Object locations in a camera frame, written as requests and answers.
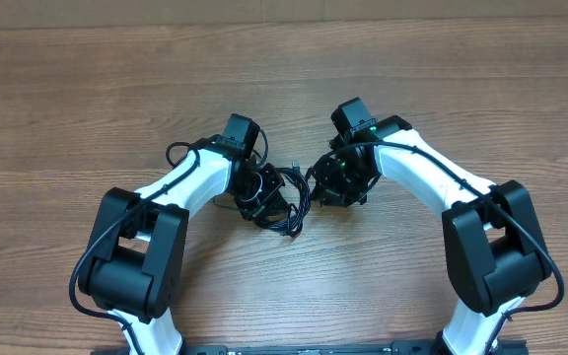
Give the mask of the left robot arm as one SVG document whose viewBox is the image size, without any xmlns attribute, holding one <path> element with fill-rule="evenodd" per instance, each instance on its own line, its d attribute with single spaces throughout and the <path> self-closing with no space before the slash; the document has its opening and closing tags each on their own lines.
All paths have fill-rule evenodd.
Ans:
<svg viewBox="0 0 568 355">
<path fill-rule="evenodd" d="M 103 197 L 86 251 L 69 283 L 80 313 L 119 323 L 125 354 L 179 354 L 170 305 L 180 280 L 190 217 L 215 196 L 233 195 L 241 216 L 264 228 L 290 209 L 283 178 L 253 156 L 261 129 L 232 114 L 221 134 L 186 144 L 158 181 Z"/>
</svg>

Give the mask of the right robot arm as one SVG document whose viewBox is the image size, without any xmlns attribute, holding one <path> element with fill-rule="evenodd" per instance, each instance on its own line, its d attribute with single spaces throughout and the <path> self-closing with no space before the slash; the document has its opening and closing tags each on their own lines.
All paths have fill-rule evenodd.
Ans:
<svg viewBox="0 0 568 355">
<path fill-rule="evenodd" d="M 396 341 L 395 354 L 526 354 L 524 341 L 502 341 L 524 300 L 555 275 L 529 192 L 517 181 L 478 177 L 428 145 L 398 115 L 377 119 L 354 98 L 330 120 L 329 153 L 309 168 L 320 205 L 366 202 L 380 178 L 409 190 L 443 228 L 446 268 L 458 296 L 450 322 L 433 340 Z"/>
</svg>

